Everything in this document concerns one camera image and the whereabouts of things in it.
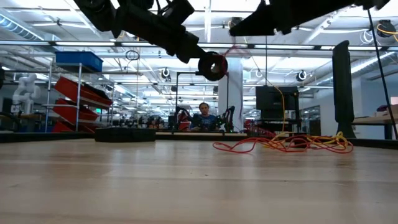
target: workbench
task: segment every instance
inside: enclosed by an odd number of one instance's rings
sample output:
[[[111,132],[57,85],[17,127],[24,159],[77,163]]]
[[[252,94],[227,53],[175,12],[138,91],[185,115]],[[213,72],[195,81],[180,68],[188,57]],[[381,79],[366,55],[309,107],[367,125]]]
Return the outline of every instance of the workbench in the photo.
[[[1,144],[0,223],[397,223],[397,150],[212,144]]]

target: person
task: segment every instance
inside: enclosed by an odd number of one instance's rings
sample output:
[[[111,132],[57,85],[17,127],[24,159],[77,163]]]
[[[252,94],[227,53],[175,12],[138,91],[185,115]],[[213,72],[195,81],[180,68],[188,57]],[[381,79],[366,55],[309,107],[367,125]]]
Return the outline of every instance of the person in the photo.
[[[201,126],[191,124],[191,131],[219,131],[216,126],[217,117],[209,114],[209,105],[205,102],[199,104]]]

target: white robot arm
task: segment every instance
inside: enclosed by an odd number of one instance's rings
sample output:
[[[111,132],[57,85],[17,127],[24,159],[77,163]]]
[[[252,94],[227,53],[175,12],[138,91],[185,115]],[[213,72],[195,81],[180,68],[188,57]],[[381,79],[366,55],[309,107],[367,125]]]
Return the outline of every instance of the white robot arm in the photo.
[[[40,87],[35,85],[36,74],[30,74],[28,77],[19,78],[17,90],[12,96],[13,113],[18,113],[21,110],[21,103],[25,103],[25,114],[31,114],[33,109],[33,99],[40,97]]]

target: black cable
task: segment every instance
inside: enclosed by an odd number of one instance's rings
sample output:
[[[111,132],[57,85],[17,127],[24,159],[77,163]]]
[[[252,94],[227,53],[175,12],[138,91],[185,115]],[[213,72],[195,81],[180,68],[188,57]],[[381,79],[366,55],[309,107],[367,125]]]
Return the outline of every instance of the black cable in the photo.
[[[266,36],[266,85],[267,85],[267,81],[268,81],[268,77],[267,77],[267,74],[268,74],[268,36]]]
[[[387,91],[386,78],[384,77],[383,67],[381,65],[379,46],[377,46],[376,33],[374,31],[372,15],[371,15],[371,11],[369,9],[368,9],[368,16],[369,16],[369,22],[370,22],[370,25],[371,25],[371,30],[372,30],[373,40],[374,40],[373,41],[374,42],[374,46],[376,47],[377,61],[379,62],[380,75],[381,75],[381,80],[383,82],[384,96],[386,97],[388,112],[390,113],[391,123],[392,123],[392,127],[394,129],[394,134],[396,136],[396,140],[398,140],[398,132],[397,132],[396,121],[394,119],[394,115],[392,114],[392,110],[391,110],[391,103],[390,103],[390,98],[389,98],[388,91]]]
[[[135,50],[128,50],[125,54],[126,59],[129,61],[129,63],[127,63],[127,67],[126,67],[126,73],[129,72],[129,65],[132,61],[138,60],[140,59],[140,55],[137,51]]]

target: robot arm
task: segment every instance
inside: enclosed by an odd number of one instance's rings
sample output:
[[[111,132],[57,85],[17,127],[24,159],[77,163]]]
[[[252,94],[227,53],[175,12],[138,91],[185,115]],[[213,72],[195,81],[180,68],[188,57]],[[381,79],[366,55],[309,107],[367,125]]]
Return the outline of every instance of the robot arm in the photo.
[[[274,29],[288,34],[295,26],[341,8],[357,5],[381,9],[390,0],[261,0],[256,11],[229,30],[232,36],[274,35]]]
[[[36,74],[30,74],[28,77],[19,78],[18,88],[12,95],[12,104],[14,105],[12,112],[20,112],[20,104],[25,103],[25,114],[32,113],[33,99],[38,99],[40,97],[40,87],[35,85],[35,80]]]
[[[182,25],[195,11],[188,0],[166,0],[167,6],[158,9],[158,14],[148,11],[154,0],[118,0],[120,7],[117,9],[110,0],[74,1],[98,30],[112,31],[115,38],[125,30],[162,47],[184,63],[199,58],[198,70],[209,80],[220,80],[227,72],[225,57],[216,52],[205,52],[198,46],[199,37]]]

